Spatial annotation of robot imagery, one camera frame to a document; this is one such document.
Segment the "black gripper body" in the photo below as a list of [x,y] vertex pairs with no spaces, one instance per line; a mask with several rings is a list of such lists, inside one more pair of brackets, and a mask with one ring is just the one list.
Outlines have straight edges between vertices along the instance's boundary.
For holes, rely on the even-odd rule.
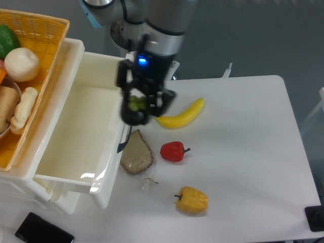
[[126,59],[126,67],[131,71],[132,80],[126,83],[126,99],[131,100],[131,91],[138,90],[147,101],[173,101],[176,93],[165,87],[165,79],[174,56],[158,55],[150,52],[136,52]]

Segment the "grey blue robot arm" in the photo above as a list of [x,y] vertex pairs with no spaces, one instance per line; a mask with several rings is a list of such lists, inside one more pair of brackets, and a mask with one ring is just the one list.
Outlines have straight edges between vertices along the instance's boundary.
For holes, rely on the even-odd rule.
[[176,93],[165,88],[171,64],[183,43],[197,1],[79,1],[94,28],[116,24],[119,47],[134,60],[118,65],[116,86],[123,102],[120,116],[130,126],[163,115]]

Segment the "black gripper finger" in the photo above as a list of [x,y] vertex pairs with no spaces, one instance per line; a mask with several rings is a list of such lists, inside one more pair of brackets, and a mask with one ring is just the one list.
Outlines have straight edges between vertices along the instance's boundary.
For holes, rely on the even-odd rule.
[[128,101],[130,97],[131,90],[133,89],[133,81],[128,81],[127,75],[128,71],[133,70],[133,62],[129,59],[125,59],[119,62],[116,86],[121,88],[121,93],[123,98]]
[[161,91],[146,97],[146,107],[144,110],[144,125],[146,125],[152,117],[160,117],[164,115],[174,99],[176,92],[163,88]]

